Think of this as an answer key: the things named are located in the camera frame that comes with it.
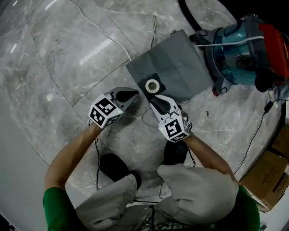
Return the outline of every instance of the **red vacuum part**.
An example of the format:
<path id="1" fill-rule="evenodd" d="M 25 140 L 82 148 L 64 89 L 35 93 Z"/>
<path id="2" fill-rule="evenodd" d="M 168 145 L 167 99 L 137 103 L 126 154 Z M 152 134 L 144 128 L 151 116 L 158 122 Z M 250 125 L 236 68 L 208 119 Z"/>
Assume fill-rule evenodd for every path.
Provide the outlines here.
<path id="1" fill-rule="evenodd" d="M 271 68 L 279 75 L 289 78 L 289 47 L 278 29 L 270 24 L 260 24 L 264 33 L 267 56 Z"/>

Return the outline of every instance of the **vacuum cleaner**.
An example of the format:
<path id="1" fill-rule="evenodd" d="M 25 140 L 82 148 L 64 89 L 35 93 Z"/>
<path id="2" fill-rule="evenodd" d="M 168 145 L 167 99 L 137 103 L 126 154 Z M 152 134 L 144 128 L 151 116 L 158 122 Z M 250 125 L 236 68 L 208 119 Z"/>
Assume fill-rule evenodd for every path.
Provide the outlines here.
<path id="1" fill-rule="evenodd" d="M 236 84 L 255 85 L 265 92 L 289 78 L 289 37 L 273 25 L 249 14 L 233 25 L 203 30 L 185 1 L 179 0 L 179 4 L 196 31 L 190 40 L 205 50 L 215 96 Z"/>

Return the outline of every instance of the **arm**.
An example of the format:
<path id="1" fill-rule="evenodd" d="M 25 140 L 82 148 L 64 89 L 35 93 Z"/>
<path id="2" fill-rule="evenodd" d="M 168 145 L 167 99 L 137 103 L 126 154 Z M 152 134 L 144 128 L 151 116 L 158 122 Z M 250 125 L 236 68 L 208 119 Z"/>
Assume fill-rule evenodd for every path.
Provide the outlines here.
<path id="1" fill-rule="evenodd" d="M 229 174 L 233 181 L 238 182 L 226 161 L 194 134 L 185 138 L 184 141 L 205 168 L 211 168 L 223 174 Z"/>
<path id="2" fill-rule="evenodd" d="M 66 145 L 54 158 L 44 180 L 44 190 L 56 187 L 65 190 L 65 184 L 89 146 L 102 129 L 92 123 L 78 137 Z"/>

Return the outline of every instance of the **person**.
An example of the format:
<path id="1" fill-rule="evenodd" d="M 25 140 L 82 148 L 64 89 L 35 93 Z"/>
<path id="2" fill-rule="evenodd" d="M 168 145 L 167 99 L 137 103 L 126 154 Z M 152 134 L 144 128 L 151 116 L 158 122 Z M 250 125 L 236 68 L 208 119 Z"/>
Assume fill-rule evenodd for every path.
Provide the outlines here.
<path id="1" fill-rule="evenodd" d="M 167 142 L 158 174 L 172 195 L 154 205 L 127 206 L 141 185 L 114 154 L 100 158 L 100 170 L 114 183 L 76 209 L 65 184 L 102 129 L 92 123 L 55 157 L 45 176 L 43 206 L 49 231 L 246 230 L 260 229 L 255 201 L 239 185 L 226 161 L 193 133 Z M 186 168 L 187 145 L 203 167 Z"/>

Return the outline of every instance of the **marble floor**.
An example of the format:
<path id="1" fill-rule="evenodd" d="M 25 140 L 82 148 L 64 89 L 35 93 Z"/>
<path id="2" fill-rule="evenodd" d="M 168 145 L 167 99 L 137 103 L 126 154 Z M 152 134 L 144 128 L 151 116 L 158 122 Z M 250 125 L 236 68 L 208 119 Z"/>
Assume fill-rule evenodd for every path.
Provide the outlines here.
<path id="1" fill-rule="evenodd" d="M 151 18 L 156 15 L 157 40 L 173 30 L 194 31 L 182 15 L 177 0 L 72 0 L 109 36 L 136 56 L 149 49 Z M 217 0 L 189 0 L 190 10 L 203 28 L 234 23 Z M 9 1 L 0 17 L 0 90 L 11 115 L 38 155 L 50 164 L 55 155 L 88 123 L 91 103 L 116 86 L 139 89 L 125 67 L 125 52 L 79 14 L 68 0 Z M 207 89 L 186 106 L 192 131 L 233 170 L 238 169 L 260 124 L 268 93 L 254 87 L 234 86 L 214 97 Z M 166 139 L 147 127 L 141 116 L 149 107 L 143 93 L 117 124 L 104 130 L 98 141 L 100 154 L 115 153 L 140 172 L 143 184 L 138 198 L 158 198 L 161 180 L 156 172 L 163 159 Z M 254 139 L 236 177 L 240 179 L 260 154 L 279 121 L 272 108 Z M 149 111 L 145 120 L 157 124 Z M 69 179 L 87 196 L 96 191 L 97 154 L 92 145 Z M 186 164 L 192 165 L 187 158 Z M 111 184 L 102 173 L 99 186 Z M 169 190 L 162 191 L 162 196 Z"/>

